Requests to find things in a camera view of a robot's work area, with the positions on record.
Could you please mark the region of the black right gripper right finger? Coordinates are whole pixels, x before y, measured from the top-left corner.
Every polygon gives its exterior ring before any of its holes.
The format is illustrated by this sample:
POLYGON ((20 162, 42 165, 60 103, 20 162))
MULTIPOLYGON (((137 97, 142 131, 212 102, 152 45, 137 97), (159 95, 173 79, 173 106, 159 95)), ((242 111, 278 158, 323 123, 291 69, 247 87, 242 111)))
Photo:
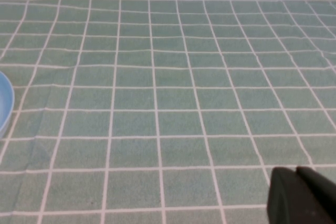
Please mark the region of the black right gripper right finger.
POLYGON ((305 166, 298 166, 296 173, 304 180, 320 203, 335 203, 335 183, 305 166))

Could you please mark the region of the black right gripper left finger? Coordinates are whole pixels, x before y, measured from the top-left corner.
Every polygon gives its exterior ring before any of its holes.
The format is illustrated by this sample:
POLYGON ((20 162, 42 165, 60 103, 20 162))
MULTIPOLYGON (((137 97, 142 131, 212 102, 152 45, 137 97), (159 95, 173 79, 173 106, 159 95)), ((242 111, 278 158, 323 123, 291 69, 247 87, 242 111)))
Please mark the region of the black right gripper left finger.
POLYGON ((275 167, 267 216, 269 223, 335 223, 335 203, 320 203, 296 170, 275 167))

